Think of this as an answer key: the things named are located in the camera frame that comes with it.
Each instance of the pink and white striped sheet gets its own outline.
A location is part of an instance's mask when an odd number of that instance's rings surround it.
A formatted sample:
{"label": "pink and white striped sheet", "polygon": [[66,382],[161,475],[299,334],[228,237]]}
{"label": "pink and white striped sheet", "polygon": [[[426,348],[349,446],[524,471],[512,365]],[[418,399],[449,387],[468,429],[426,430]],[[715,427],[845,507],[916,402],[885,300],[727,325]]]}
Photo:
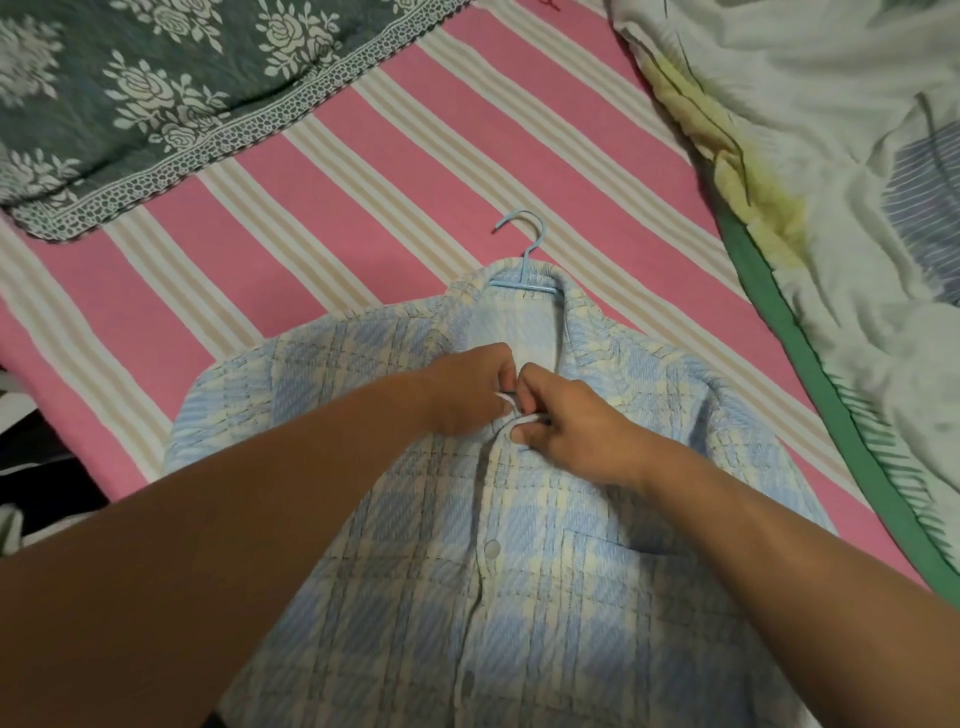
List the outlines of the pink and white striped sheet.
{"label": "pink and white striped sheet", "polygon": [[740,288],[600,0],[483,0],[298,124],[75,245],[0,221],[0,361],[111,498],[158,475],[206,367],[327,311],[439,294],[529,245],[606,313],[710,362],[841,535],[914,572]]}

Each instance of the white button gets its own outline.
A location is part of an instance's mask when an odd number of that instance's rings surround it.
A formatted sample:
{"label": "white button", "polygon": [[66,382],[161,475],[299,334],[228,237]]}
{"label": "white button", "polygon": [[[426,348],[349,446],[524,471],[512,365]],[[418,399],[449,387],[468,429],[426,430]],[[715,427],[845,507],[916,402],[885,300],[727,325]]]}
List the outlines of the white button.
{"label": "white button", "polygon": [[460,686],[460,697],[466,700],[473,693],[473,670],[464,673],[464,682]]}

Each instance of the shirt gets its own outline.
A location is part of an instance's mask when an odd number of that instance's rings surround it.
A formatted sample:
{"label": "shirt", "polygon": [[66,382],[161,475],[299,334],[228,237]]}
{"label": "shirt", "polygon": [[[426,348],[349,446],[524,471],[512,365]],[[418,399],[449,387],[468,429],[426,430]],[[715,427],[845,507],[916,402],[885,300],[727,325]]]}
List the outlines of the shirt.
{"label": "shirt", "polygon": [[[831,528],[783,447],[708,367],[558,296],[490,286],[342,313],[214,366],[174,470],[446,352],[503,340],[634,422]],[[513,443],[516,416],[426,437],[376,482],[220,705],[240,726],[794,726],[812,719],[690,548],[635,493]],[[336,488],[320,482],[318,487]]]}

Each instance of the hand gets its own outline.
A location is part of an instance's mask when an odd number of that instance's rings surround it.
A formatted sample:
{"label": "hand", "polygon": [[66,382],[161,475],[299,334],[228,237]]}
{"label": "hand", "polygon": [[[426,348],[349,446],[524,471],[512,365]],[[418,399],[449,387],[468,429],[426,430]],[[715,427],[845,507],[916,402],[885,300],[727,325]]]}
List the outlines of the hand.
{"label": "hand", "polygon": [[415,375],[425,385],[432,432],[469,435],[513,411],[509,402],[496,395],[516,389],[514,353],[506,344],[442,356]]}
{"label": "hand", "polygon": [[550,423],[514,427],[514,442],[598,485],[644,490],[644,471],[656,460],[654,448],[671,443],[630,422],[583,381],[571,381],[536,364],[520,372],[516,394],[523,414],[546,412]]}

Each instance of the clothes hanger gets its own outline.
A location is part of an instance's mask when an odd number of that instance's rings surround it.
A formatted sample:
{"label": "clothes hanger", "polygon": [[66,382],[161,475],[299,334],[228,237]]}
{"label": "clothes hanger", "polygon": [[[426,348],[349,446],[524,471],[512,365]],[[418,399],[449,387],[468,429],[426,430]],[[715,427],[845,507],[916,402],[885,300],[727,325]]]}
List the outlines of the clothes hanger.
{"label": "clothes hanger", "polygon": [[534,241],[534,244],[523,251],[523,263],[520,265],[520,282],[514,283],[511,280],[491,280],[490,285],[495,285],[498,288],[517,288],[521,291],[540,291],[541,293],[553,293],[560,296],[562,295],[562,292],[553,286],[534,285],[533,283],[527,282],[527,261],[530,259],[530,253],[540,247],[540,243],[543,242],[543,236],[546,235],[546,223],[540,219],[540,216],[537,215],[536,212],[532,212],[529,209],[515,209],[513,212],[507,213],[507,215],[505,215],[500,222],[493,226],[493,232],[497,232],[504,225],[524,212],[536,219],[537,222],[540,223],[540,227],[538,229],[539,234],[537,235],[537,239]]}

